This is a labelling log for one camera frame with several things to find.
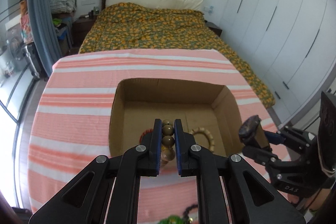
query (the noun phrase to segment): pink and white striped cloth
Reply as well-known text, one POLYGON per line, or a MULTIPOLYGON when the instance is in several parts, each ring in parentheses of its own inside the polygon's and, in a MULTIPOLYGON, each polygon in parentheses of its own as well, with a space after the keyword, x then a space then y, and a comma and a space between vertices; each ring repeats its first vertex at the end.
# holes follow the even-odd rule
MULTIPOLYGON (((39 103, 28 156, 29 194, 37 211, 97 155, 109 153, 111 107, 118 83, 127 78, 169 78, 226 85, 244 121, 258 114, 264 129, 275 132, 268 112, 246 80, 214 50, 134 49, 68 56, 53 68, 39 103)), ((273 146, 283 160, 283 146, 273 146)), ((247 159, 265 178, 265 168, 247 159)), ((182 215, 197 203, 196 181, 163 170, 142 178, 138 223, 157 223, 182 215)))

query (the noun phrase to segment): nightstand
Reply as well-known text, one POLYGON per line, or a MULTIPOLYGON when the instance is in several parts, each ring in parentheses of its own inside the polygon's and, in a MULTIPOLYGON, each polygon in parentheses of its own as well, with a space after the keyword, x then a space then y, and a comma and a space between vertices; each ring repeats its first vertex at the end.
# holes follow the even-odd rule
POLYGON ((93 18, 81 18, 77 19, 72 24, 72 37, 73 37, 73 46, 80 47, 83 44, 83 41, 94 25, 97 17, 93 18))
POLYGON ((205 25, 212 30, 216 35, 218 35, 219 37, 221 36, 222 33, 222 29, 219 28, 218 26, 216 26, 215 24, 213 24, 212 22, 209 21, 205 21, 205 25))

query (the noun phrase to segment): cardboard box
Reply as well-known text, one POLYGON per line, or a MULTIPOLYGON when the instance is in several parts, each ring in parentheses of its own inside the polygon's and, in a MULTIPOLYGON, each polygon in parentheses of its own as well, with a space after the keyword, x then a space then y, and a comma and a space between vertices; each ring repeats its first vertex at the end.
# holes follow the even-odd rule
MULTIPOLYGON (((239 153, 243 145, 238 130, 242 124, 236 100, 224 85, 174 80, 126 79, 118 84, 110 120, 111 156, 122 155, 138 145, 154 120, 181 119, 184 132, 204 127, 215 140, 215 154, 239 153)), ((203 135, 195 135, 199 145, 209 147, 203 135)))

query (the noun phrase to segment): floral bedspread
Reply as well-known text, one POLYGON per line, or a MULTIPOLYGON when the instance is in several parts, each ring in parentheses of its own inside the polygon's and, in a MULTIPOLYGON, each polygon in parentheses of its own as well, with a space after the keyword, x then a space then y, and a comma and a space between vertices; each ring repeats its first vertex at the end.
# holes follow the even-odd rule
POLYGON ((267 86, 205 25, 200 11, 153 10, 133 3, 112 5, 98 16, 79 53, 130 48, 215 49, 241 73, 265 108, 275 104, 267 86))

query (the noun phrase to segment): metal screw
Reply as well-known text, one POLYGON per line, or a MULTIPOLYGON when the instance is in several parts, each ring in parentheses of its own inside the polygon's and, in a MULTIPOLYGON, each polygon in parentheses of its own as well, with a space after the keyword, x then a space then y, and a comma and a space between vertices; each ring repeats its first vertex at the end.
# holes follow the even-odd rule
POLYGON ((99 163, 99 164, 102 164, 105 161, 106 161, 106 157, 103 156, 103 155, 100 155, 96 158, 96 162, 99 163))
POLYGON ((193 144, 191 150, 197 152, 201 150, 201 147, 198 144, 193 144))
POLYGON ((237 154, 234 154, 231 156, 231 160, 234 161, 234 162, 240 162, 241 161, 241 156, 237 155, 237 154))
POLYGON ((146 147, 144 145, 138 145, 136 148, 135 148, 138 152, 144 152, 146 150, 146 147))

